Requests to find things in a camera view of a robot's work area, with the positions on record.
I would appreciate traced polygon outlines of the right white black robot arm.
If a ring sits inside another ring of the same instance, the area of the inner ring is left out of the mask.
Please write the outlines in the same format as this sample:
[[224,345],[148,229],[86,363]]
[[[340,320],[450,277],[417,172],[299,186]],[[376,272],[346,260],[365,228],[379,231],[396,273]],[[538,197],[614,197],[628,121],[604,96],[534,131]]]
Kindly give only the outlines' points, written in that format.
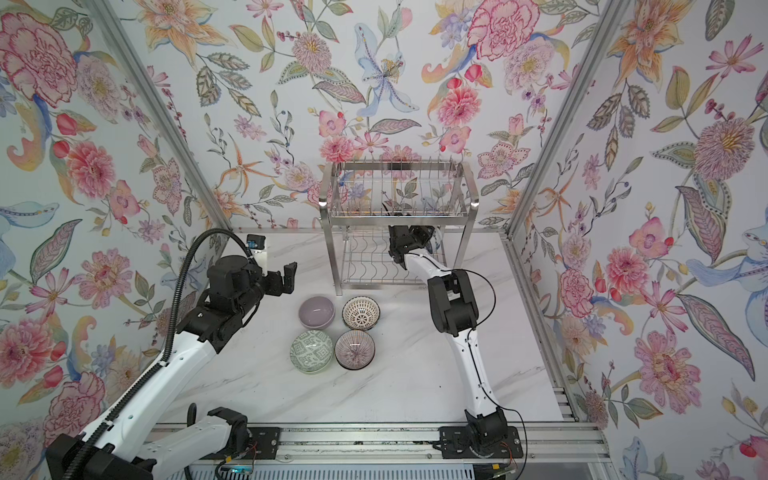
[[452,348],[466,396],[466,427],[462,449],[488,457],[508,439],[508,421],[497,404],[479,348],[479,307],[469,278],[462,268],[439,262],[427,246],[434,229],[423,225],[388,227],[389,255],[427,288],[430,316],[438,333]]

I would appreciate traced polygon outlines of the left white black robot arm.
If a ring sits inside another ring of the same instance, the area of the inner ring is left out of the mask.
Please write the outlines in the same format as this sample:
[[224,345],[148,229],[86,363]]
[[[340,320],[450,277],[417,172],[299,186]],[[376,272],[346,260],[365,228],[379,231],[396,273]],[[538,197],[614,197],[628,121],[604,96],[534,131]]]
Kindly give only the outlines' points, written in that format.
[[210,455],[241,458],[256,440],[246,415],[226,407],[151,442],[155,424],[186,385],[252,318],[265,296],[290,294],[297,265],[263,272],[230,255],[209,270],[205,297],[172,329],[161,357],[111,409],[78,434],[61,434],[45,454],[55,479],[165,479]]

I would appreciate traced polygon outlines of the plain lilac ceramic bowl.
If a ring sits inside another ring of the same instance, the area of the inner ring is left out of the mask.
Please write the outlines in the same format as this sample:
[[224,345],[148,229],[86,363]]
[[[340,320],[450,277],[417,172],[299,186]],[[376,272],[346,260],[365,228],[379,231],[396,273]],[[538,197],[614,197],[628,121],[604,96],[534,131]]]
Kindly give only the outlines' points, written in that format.
[[336,308],[334,302],[324,296],[314,296],[305,300],[299,307],[300,323],[310,330],[323,330],[334,320]]

